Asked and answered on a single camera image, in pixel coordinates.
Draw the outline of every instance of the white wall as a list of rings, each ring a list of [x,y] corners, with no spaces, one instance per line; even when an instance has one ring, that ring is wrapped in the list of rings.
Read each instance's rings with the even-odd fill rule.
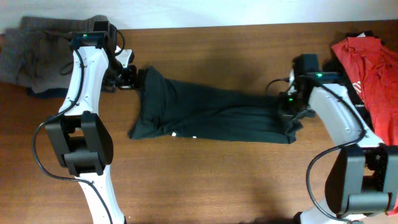
[[[398,18],[398,0],[0,0],[0,32],[24,15],[86,19],[118,29],[234,26]]]

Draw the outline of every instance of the pile of clothes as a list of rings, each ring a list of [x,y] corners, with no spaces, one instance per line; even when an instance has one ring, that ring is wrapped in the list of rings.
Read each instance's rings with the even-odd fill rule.
[[[88,32],[95,21],[23,17],[20,27],[6,29],[0,53],[0,82],[27,87],[38,97],[65,96],[71,75],[60,75],[61,69],[73,61],[69,47],[70,32]]]
[[[370,112],[376,135],[398,145],[398,54],[375,37],[347,37],[332,49]]]

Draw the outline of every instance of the wooden table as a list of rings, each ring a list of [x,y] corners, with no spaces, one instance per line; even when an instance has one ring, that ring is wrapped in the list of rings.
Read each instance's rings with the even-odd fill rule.
[[[339,22],[189,29],[124,30],[139,67],[154,65],[167,78],[263,95],[266,84],[286,77],[292,59],[331,57],[330,45],[346,32],[371,29],[398,50],[398,23]],[[286,88],[275,84],[271,92]],[[25,89],[0,84],[0,223],[92,223],[76,183],[43,175],[31,152],[36,126],[55,114],[62,99],[40,100]],[[312,207],[305,188],[310,160],[332,146],[318,119],[291,144],[226,142],[164,136],[133,141],[127,131],[139,114],[135,91],[102,93],[99,114],[114,141],[114,190],[128,223],[238,223],[292,217]],[[51,172],[68,175],[42,131],[39,156]],[[335,160],[314,167],[312,186],[321,199]],[[384,215],[366,223],[397,223]]]

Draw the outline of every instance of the dark green t-shirt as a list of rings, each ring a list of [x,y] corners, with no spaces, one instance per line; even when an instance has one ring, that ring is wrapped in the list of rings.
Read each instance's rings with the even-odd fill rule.
[[[131,139],[176,137],[226,141],[292,143],[302,126],[282,121],[272,96],[250,96],[236,91],[164,78],[148,69],[145,90],[139,92],[141,111]]]

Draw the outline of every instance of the gray clothing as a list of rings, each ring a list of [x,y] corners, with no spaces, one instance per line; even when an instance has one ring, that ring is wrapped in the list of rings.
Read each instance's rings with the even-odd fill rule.
[[[7,29],[0,53],[0,82],[31,87],[34,93],[53,88],[68,88],[71,75],[60,75],[60,69],[73,61],[69,32],[93,30],[94,21],[107,21],[106,16],[87,20],[23,17],[18,29]]]

